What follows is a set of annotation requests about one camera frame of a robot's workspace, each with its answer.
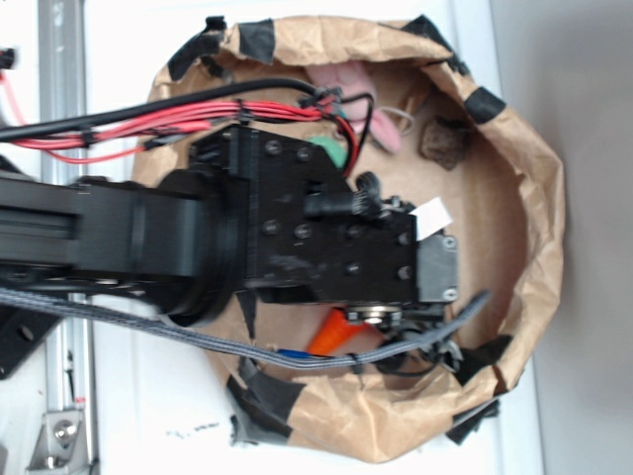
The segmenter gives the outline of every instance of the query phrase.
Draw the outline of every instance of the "green object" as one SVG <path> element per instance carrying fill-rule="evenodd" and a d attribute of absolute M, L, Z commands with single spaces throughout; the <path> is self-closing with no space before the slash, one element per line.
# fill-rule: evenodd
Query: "green object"
<path fill-rule="evenodd" d="M 308 142 L 322 146 L 336 168 L 340 169 L 345 165 L 347 152 L 335 139 L 325 136 L 315 136 L 308 139 Z"/>

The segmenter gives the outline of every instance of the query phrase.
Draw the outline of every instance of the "red wires bundle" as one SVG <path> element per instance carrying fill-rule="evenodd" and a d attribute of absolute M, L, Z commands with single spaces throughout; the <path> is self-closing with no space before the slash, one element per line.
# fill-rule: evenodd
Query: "red wires bundle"
<path fill-rule="evenodd" d="M 0 74 L 0 84 L 5 86 L 9 104 L 15 117 L 24 125 L 24 119 L 6 77 Z M 334 121 L 339 131 L 349 143 L 348 163 L 344 170 L 347 176 L 360 152 L 358 141 L 351 126 L 342 117 L 332 113 L 332 100 L 328 97 L 308 107 L 295 107 L 271 101 L 207 100 L 167 107 L 159 111 L 141 114 L 103 130 L 86 130 L 77 133 L 21 139 L 12 143 L 37 150 L 44 150 L 54 158 L 67 163 L 96 163 L 112 160 L 125 155 L 145 151 L 161 144 L 173 143 L 196 132 L 209 131 L 215 123 L 225 121 L 249 121 L 297 123 L 317 122 L 323 119 Z M 88 147 L 94 143 L 124 139 L 129 137 L 149 137 L 149 140 L 128 150 L 89 158 L 70 158 L 55 153 L 55 150 Z M 151 138 L 167 138 L 163 142 Z"/>

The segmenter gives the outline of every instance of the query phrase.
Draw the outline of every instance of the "black connector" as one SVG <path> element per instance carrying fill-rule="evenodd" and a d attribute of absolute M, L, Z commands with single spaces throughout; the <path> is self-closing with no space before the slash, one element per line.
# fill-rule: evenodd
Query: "black connector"
<path fill-rule="evenodd" d="M 0 70 L 2 69 L 11 69 L 16 62 L 16 51 L 9 48 L 1 48 L 0 47 Z"/>

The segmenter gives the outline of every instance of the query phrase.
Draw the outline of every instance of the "gray braided cable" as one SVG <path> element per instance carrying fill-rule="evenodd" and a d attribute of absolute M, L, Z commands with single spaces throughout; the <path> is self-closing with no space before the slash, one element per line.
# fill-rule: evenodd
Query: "gray braided cable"
<path fill-rule="evenodd" d="M 383 346 L 372 351 L 358 353 L 353 356 L 298 359 L 250 344 L 200 334 L 179 327 L 171 327 L 163 322 L 147 320 L 103 307 L 83 305 L 48 295 L 0 287 L 0 305 L 16 307 L 32 312 L 40 312 L 57 317 L 73 317 L 105 322 L 163 336 L 175 341 L 193 344 L 211 351 L 235 354 L 298 370 L 328 369 L 373 363 L 375 361 L 394 356 L 395 354 L 411 351 L 422 346 L 428 346 L 446 338 L 451 333 L 469 322 L 485 306 L 489 300 L 489 296 L 490 293 L 487 291 L 478 294 L 455 318 L 455 320 L 449 322 L 441 328 L 429 330 L 423 333 L 419 338 L 413 340 L 392 343 L 390 345 Z"/>

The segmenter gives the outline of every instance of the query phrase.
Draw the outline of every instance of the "gray wall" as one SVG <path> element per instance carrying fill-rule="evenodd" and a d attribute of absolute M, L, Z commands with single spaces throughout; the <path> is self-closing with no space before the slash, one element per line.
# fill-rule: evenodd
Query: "gray wall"
<path fill-rule="evenodd" d="M 535 356 L 546 473 L 633 473 L 633 2 L 492 5 L 503 95 L 567 165 L 562 303 Z"/>

